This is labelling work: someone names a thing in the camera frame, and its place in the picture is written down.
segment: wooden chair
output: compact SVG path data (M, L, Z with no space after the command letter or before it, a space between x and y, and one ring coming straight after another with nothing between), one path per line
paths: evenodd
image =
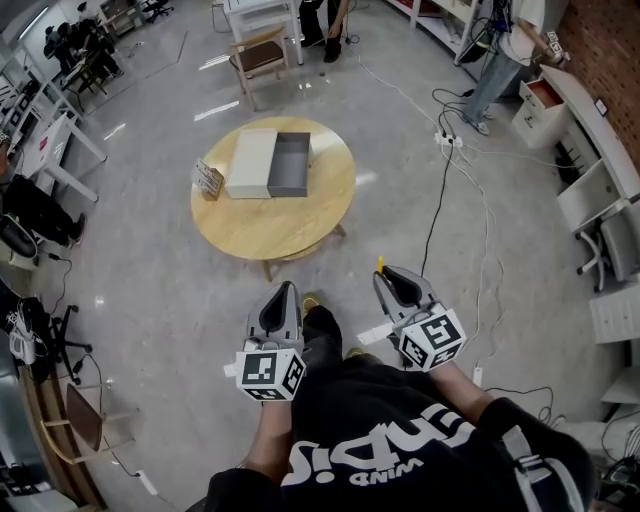
M279 45L273 41L276 38L280 40ZM231 51L233 54L229 62L238 74L242 92L247 94L251 108L255 111L256 106L249 89L248 75L253 77L273 70L276 78L280 80L279 68L289 69L287 48L284 43L284 25L251 39L233 43Z
M100 450L100 444L102 443L102 426L105 423L121 420L135 416L139 411L125 412L119 414L98 414L96 410L85 400L80 394L78 389L93 389L100 387L109 387L108 384L102 386L81 386L74 387L71 384L67 384L67 418L66 420L57 421L40 421L44 437L47 439L49 446L55 452L55 454L64 460L67 464L78 464L86 460L95 459L105 452L111 452L113 449L120 446L124 446L129 443L133 443L134 439L127 439L126 441L118 444L111 445L107 448ZM82 457L69 457L63 453L55 440L51 437L49 432L50 427L57 427L60 425L71 425L73 430L82 438L82 440L89 445L89 447L96 453L91 455L85 455Z

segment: power strip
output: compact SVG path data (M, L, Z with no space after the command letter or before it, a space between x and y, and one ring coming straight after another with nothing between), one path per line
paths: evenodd
M462 143L462 139L460 137L453 138L453 135L442 135L440 132L436 132L434 139L438 146L451 147L455 146L456 148L461 148L464 144Z

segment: black pants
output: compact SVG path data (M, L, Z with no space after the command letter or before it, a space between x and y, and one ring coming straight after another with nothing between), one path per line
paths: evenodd
M71 68L76 65L76 60L71 56L69 46L66 43L62 43L56 48L53 54L60 62L60 71L62 71L64 75L69 74Z
M116 64L116 61L113 60L113 57L109 55L109 53L105 49L100 48L97 51L100 52L100 55L96 58L96 60L93 62L93 65L91 66L91 71L94 74L104 80L109 77L107 71L112 75L115 75L120 71L120 67L118 66L118 64Z
M60 245L78 238L82 229L51 196L23 176L16 176L9 184L2 198L2 210L17 216L23 227Z
M316 306L309 310L302 322L302 336L302 359L307 365L307 375L342 364L342 333L327 308ZM359 355L357 359L362 365L382 364L371 354Z
M308 44L315 43L324 39L322 30L320 29L320 22L318 21L318 9L322 5L324 0L311 0L310 2L304 1L300 4L300 28L304 34L304 40ZM340 0L327 0L327 21L329 27L333 25L338 14L338 7L340 6ZM342 25L340 25L340 34L333 39L327 39L327 46L325 52L328 56L336 56L340 54L340 35L342 34Z

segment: brick wall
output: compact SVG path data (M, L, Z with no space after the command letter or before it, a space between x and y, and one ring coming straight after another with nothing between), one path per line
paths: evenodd
M639 2L570 0L558 35L571 54L568 71L609 107L607 119L640 172Z

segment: black shoe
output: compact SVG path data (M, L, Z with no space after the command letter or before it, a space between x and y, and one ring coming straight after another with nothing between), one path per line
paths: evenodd
M338 53L325 53L324 54L324 62L326 64L331 64L332 62L335 62L338 60L338 57L340 57L340 52Z
M311 39L305 39L304 41L302 41L302 43L300 43L300 45L301 45L303 48L309 48L309 47L311 47L311 46L324 46L324 45L326 45L326 44L327 44L327 43L325 42L325 40L324 40L324 39L318 39L318 40L317 40L317 41L315 41L315 42L312 42L312 41L311 41Z
M75 237L71 237L73 239L73 243L79 245L82 242L82 237L84 236L84 228L87 225L87 216L84 213L80 214L78 217L78 221L76 222L76 226L78 229L78 235Z

